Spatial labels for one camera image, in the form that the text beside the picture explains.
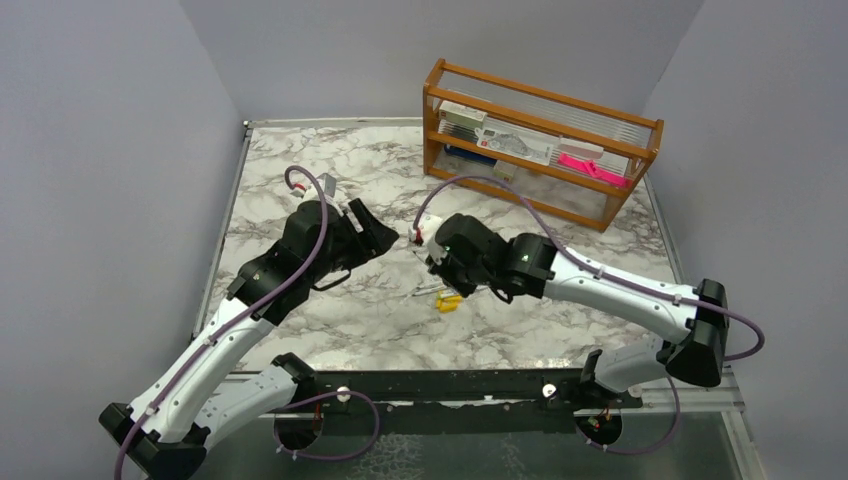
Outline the yellow pen cap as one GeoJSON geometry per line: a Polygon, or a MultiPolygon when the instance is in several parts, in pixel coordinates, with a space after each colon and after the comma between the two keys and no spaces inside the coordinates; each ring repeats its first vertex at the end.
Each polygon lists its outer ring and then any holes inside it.
{"type": "Polygon", "coordinates": [[[437,304],[437,310],[440,313],[449,313],[455,311],[459,307],[456,302],[442,302],[437,304]]]}
{"type": "Polygon", "coordinates": [[[462,300],[463,298],[461,296],[440,297],[437,300],[437,304],[442,302],[456,302],[460,304],[462,300]]]}

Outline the grey pen teal end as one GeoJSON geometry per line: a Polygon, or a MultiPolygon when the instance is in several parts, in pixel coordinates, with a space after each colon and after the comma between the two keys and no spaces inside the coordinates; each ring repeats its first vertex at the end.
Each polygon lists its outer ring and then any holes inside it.
{"type": "Polygon", "coordinates": [[[411,293],[411,295],[413,297],[428,295],[428,294],[436,293],[436,292],[442,290],[443,288],[444,288],[444,285],[442,283],[427,284],[427,285],[419,286],[418,288],[416,288],[411,293]]]}

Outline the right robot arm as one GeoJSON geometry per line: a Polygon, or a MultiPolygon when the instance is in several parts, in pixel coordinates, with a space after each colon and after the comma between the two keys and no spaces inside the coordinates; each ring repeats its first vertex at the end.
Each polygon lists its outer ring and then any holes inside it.
{"type": "Polygon", "coordinates": [[[646,340],[589,355],[576,383],[589,406],[666,376],[705,388],[721,382],[729,319],[719,282],[660,282],[559,250],[539,234],[506,240],[464,214],[425,216],[408,236],[426,248],[429,273],[463,297],[487,287],[505,303],[524,295],[572,302],[650,331],[646,340]]]}

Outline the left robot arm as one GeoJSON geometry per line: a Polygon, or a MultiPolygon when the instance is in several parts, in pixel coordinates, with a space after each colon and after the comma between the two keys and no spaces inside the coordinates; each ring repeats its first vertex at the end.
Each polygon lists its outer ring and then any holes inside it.
{"type": "Polygon", "coordinates": [[[317,394],[316,374],[293,353],[235,390],[213,394],[238,361],[334,272],[387,253],[398,233],[355,199],[344,208],[302,201],[283,234],[245,263],[201,334],[131,403],[111,403],[100,424],[151,479],[188,479],[212,447],[270,409],[298,411],[317,394]]]}

